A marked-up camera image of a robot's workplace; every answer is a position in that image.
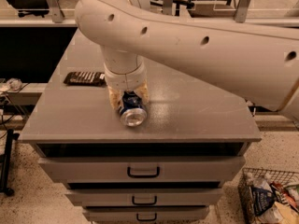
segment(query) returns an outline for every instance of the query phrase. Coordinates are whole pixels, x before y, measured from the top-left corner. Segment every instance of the screw hole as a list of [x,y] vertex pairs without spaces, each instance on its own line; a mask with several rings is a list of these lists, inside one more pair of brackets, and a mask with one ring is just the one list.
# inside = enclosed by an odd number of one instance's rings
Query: screw hole
[[296,53],[295,51],[291,51],[291,52],[287,55],[285,61],[286,61],[286,62],[291,61],[291,60],[295,59],[296,57],[297,57],[297,53]]
[[109,21],[113,21],[113,20],[114,20],[114,14],[111,14],[111,15],[108,17],[108,20],[109,20]]
[[202,42],[200,43],[200,45],[204,46],[209,42],[209,37],[206,36],[204,39],[202,39]]
[[148,27],[144,27],[141,30],[141,34],[144,35],[148,31]]

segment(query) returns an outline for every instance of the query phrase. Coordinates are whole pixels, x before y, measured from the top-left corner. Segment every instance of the basket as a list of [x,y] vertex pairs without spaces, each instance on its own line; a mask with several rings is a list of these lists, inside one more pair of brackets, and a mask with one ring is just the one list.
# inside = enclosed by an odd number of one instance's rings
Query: basket
[[260,177],[264,176],[265,174],[270,174],[273,181],[281,183],[282,185],[286,185],[291,182],[298,182],[299,173],[269,169],[243,168],[242,176],[240,177],[240,181],[238,184],[238,192],[241,200],[244,219],[247,224],[260,224],[260,222],[256,220],[256,216],[254,215],[253,200],[250,187],[246,185],[247,173],[252,173],[253,177]]

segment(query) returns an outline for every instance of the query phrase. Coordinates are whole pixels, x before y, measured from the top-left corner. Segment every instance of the drawer handle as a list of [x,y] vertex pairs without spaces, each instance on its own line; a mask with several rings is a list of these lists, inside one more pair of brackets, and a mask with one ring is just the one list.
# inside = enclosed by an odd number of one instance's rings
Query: drawer handle
[[136,214],[137,221],[155,221],[157,219],[157,214],[155,213],[155,216],[152,219],[141,219],[139,218],[139,214]]
[[156,203],[157,203],[157,196],[154,197],[154,200],[152,203],[136,203],[135,196],[132,197],[132,204],[134,204],[134,205],[155,205]]
[[131,167],[128,167],[127,174],[131,178],[154,178],[154,177],[157,177],[160,174],[160,167],[157,167],[156,174],[154,174],[154,175],[132,175],[131,174]]

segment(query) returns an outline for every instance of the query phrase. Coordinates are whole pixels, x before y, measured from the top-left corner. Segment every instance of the floor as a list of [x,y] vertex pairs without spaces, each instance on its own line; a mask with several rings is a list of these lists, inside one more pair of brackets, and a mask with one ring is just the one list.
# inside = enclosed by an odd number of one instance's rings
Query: floor
[[[72,17],[76,1],[78,0],[61,0],[61,6],[67,16]],[[283,17],[297,2],[298,0],[252,0],[249,17]],[[0,0],[0,20],[7,17],[18,19],[15,10],[8,6],[5,0]],[[288,119],[277,115],[256,116],[255,120],[261,131],[262,141],[250,146],[245,155],[246,167],[299,172],[298,128]],[[18,130],[22,123],[20,119],[15,118],[7,126]],[[4,141],[0,140],[0,153],[3,153]],[[0,194],[0,223],[89,223],[81,214],[81,208],[74,207],[66,199],[64,186],[52,183],[37,161],[37,154],[28,144],[13,145],[8,183],[15,190],[15,195],[7,197]],[[210,207],[210,213],[205,220],[164,224],[245,223],[237,192],[240,175],[239,173],[232,182],[224,185],[224,195],[217,205]]]

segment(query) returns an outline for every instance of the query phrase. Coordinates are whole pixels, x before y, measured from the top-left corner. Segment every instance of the silver can lid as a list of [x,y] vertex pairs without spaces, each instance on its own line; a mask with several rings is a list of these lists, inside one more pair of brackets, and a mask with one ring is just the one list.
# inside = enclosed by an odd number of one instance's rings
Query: silver can lid
[[128,109],[121,115],[121,122],[124,125],[135,127],[140,125],[147,118],[147,112],[142,108]]

